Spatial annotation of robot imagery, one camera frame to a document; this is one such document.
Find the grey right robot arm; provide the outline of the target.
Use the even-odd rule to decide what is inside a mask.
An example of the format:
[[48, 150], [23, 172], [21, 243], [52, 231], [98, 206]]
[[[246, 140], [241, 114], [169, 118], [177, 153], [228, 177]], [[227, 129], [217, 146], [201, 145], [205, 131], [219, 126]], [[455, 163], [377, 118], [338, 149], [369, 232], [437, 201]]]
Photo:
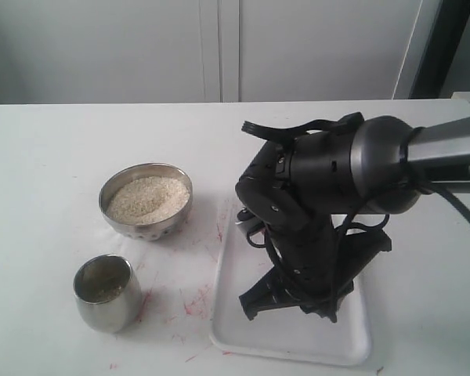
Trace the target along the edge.
[[470, 224], [458, 198], [470, 193], [470, 117], [411, 127], [393, 116], [317, 119], [292, 128], [246, 121], [263, 146], [240, 176], [237, 221], [246, 238], [263, 235], [272, 268], [240, 296], [246, 317], [297, 306], [336, 321], [354, 280], [392, 242], [384, 224], [436, 193]]

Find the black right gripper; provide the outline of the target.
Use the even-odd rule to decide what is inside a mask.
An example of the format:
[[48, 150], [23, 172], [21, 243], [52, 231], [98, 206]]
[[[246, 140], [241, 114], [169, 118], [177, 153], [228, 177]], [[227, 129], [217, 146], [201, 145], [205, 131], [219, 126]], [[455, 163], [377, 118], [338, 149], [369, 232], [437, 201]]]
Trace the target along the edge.
[[265, 248], [273, 267], [239, 296], [249, 320], [301, 302], [304, 313], [335, 323], [342, 300], [353, 292], [354, 279], [378, 253], [392, 250], [384, 230], [353, 233], [341, 240], [330, 215], [315, 215], [298, 231], [263, 224], [264, 242], [258, 247]]

